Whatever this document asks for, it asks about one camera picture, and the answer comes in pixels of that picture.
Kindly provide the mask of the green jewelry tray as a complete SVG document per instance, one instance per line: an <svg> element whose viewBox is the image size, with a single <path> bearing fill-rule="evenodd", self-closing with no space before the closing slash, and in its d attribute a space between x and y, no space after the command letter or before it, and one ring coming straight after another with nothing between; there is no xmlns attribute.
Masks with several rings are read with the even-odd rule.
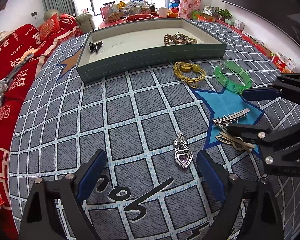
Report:
<svg viewBox="0 0 300 240"><path fill-rule="evenodd" d="M89 42L103 42L91 53ZM155 18L92 31L85 39L76 69L85 84L131 69L179 60L222 58L226 43L200 21Z"/></svg>

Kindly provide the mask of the black hair claw clip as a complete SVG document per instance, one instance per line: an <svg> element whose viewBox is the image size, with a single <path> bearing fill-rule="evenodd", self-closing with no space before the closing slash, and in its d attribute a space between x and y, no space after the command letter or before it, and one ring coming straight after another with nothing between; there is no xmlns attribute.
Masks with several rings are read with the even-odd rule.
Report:
<svg viewBox="0 0 300 240"><path fill-rule="evenodd" d="M100 48L103 46L103 42L102 41L99 41L97 43L89 42L88 45L89 45L90 52L97 54Z"/></svg>

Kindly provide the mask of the green translucent bangle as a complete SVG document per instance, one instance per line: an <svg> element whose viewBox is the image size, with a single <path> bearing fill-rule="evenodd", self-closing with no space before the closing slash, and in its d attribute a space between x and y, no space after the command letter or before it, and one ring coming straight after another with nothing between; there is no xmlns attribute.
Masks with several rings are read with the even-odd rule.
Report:
<svg viewBox="0 0 300 240"><path fill-rule="evenodd" d="M227 90L242 94L252 84L250 75L234 61L219 61L215 67L216 80Z"/></svg>

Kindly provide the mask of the red round table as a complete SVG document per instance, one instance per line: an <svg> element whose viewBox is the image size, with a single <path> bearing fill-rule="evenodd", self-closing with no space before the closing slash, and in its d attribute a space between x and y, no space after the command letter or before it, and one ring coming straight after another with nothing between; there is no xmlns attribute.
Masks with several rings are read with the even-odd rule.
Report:
<svg viewBox="0 0 300 240"><path fill-rule="evenodd" d="M99 24L98 29L102 29L102 28L114 26L114 25L117 25L117 24L127 23L128 21L125 20L125 18L120 19L120 20L115 21L115 22L111 22L111 23L106 23L106 22L103 21L102 23Z"/></svg>

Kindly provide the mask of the gold hair pins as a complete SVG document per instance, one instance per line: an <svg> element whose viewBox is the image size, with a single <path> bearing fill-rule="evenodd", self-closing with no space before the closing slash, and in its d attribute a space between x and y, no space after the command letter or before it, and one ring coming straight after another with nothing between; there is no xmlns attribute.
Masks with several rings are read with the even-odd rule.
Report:
<svg viewBox="0 0 300 240"><path fill-rule="evenodd" d="M254 150L256 148L254 144L244 142L240 137L233 137L227 131L220 131L215 138L224 144L231 145L237 151Z"/></svg>

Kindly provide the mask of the red plastic colander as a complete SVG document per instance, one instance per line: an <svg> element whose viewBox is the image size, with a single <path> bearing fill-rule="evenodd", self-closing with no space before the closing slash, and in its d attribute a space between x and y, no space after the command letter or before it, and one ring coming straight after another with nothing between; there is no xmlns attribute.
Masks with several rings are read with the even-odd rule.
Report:
<svg viewBox="0 0 300 240"><path fill-rule="evenodd" d="M125 18L128 22L132 21L139 21L139 20L149 20L153 18L152 14L135 14L135 15L129 15Z"/></svg>

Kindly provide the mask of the silver alligator hair clip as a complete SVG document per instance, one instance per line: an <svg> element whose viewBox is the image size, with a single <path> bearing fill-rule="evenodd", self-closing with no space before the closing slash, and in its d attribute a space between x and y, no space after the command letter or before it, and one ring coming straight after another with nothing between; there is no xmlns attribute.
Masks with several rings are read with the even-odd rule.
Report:
<svg viewBox="0 0 300 240"><path fill-rule="evenodd" d="M219 126L219 127L226 127L228 126L230 123L232 122L238 122L239 119L246 117L247 114L250 112L249 108L245 108L243 110L240 110L236 113L232 113L229 115L224 115L221 118L216 118L213 119L213 123L215 126Z"/></svg>

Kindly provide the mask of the white cup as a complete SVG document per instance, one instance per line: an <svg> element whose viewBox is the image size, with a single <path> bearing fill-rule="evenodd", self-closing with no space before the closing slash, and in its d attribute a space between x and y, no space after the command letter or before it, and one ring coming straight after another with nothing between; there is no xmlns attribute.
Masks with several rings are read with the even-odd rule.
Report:
<svg viewBox="0 0 300 240"><path fill-rule="evenodd" d="M158 9L158 16L160 18L167 18L168 15L168 9L166 7L160 7Z"/></svg>

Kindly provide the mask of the green potted plant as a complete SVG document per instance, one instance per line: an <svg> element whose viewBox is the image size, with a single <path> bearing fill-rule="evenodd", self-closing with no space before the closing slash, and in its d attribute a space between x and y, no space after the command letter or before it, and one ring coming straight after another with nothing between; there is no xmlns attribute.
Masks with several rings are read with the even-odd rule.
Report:
<svg viewBox="0 0 300 240"><path fill-rule="evenodd" d="M221 9L220 7L214 7L214 14L221 21L232 19L232 14L228 9Z"/></svg>

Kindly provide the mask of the pink floral gift box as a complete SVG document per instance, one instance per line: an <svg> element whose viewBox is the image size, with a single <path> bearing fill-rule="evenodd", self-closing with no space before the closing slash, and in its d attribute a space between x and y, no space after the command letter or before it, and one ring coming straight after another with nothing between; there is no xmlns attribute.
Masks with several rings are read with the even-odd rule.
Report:
<svg viewBox="0 0 300 240"><path fill-rule="evenodd" d="M180 0L178 16L184 19L190 19L193 11L200 9L201 0Z"/></svg>

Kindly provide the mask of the grey checkered mat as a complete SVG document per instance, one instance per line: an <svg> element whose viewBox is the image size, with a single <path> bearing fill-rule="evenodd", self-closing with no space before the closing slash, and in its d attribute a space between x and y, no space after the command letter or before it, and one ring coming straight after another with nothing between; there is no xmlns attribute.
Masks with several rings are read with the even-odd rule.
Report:
<svg viewBox="0 0 300 240"><path fill-rule="evenodd" d="M75 239L69 209L52 198L74 184L82 164L104 150L107 163L82 202L86 232L101 239L202 239L220 209L195 161L175 161L174 140L183 133L194 155L206 150L215 163L248 181L269 182L285 239L300 232L300 178L267 175L258 150L220 142L213 120L248 109L241 123L274 130L300 122L300 106L288 100L246 102L215 76L217 60L197 60L206 72L192 90L173 63L147 65L86 85L75 55L89 36L57 47L29 89L11 145L10 202L20 239Z"/></svg>

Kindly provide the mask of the red covered sofa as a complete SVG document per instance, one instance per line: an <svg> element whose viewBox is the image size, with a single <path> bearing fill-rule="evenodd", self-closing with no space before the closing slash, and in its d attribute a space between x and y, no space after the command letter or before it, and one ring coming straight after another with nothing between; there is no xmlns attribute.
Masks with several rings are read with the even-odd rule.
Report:
<svg viewBox="0 0 300 240"><path fill-rule="evenodd" d="M8 77L0 107L0 239L18 239L9 200L8 168L13 132L34 78L62 42L82 35L76 24L66 25L40 39L39 27L25 24L0 41L0 80Z"/></svg>

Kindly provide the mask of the purple heart pendant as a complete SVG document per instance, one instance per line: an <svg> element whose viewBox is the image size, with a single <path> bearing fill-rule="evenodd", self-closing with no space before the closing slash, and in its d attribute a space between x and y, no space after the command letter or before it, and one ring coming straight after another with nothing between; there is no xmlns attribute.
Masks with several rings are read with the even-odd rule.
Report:
<svg viewBox="0 0 300 240"><path fill-rule="evenodd" d="M173 145L175 162L180 167L187 169L193 160L193 153L183 132L179 131L177 133L177 138L174 140Z"/></svg>

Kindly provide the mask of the red embroidered cushion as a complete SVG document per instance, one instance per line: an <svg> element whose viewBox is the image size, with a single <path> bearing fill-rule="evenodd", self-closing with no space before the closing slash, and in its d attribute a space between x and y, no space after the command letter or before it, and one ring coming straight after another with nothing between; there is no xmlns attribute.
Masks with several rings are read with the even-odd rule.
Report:
<svg viewBox="0 0 300 240"><path fill-rule="evenodd" d="M45 40L50 34L60 29L58 16L54 14L39 27L40 39Z"/></svg>

